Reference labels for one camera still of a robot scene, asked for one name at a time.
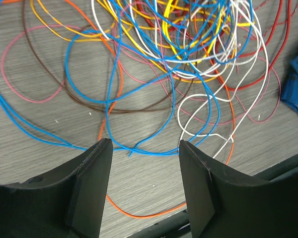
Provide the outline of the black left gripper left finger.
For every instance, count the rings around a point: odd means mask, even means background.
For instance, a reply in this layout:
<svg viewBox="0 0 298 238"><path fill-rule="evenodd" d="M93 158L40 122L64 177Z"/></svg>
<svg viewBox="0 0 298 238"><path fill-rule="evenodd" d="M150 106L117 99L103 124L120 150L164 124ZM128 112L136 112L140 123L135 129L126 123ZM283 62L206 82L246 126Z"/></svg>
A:
<svg viewBox="0 0 298 238"><path fill-rule="evenodd" d="M98 237L112 154L101 139L50 171L0 185L0 238Z"/></svg>

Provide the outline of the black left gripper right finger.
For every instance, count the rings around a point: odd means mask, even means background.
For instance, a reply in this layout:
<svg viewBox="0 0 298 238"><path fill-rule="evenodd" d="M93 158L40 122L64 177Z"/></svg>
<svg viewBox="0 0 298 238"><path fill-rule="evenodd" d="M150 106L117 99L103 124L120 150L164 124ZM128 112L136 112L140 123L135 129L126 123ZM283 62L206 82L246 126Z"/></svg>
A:
<svg viewBox="0 0 298 238"><path fill-rule="evenodd" d="M298 238L298 171L264 180L181 141L179 161L195 238Z"/></svg>

